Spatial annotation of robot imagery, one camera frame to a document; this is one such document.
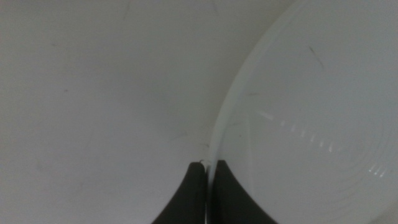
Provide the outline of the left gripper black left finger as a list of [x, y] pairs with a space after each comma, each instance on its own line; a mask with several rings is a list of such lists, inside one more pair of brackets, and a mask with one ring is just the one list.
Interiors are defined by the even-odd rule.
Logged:
[[205, 167], [190, 163], [177, 191], [152, 224], [205, 224], [206, 188]]

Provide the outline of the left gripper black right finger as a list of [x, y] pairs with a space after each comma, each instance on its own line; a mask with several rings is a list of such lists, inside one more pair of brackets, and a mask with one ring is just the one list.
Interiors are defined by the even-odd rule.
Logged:
[[245, 191], [224, 160], [217, 162], [208, 219], [212, 224], [277, 224]]

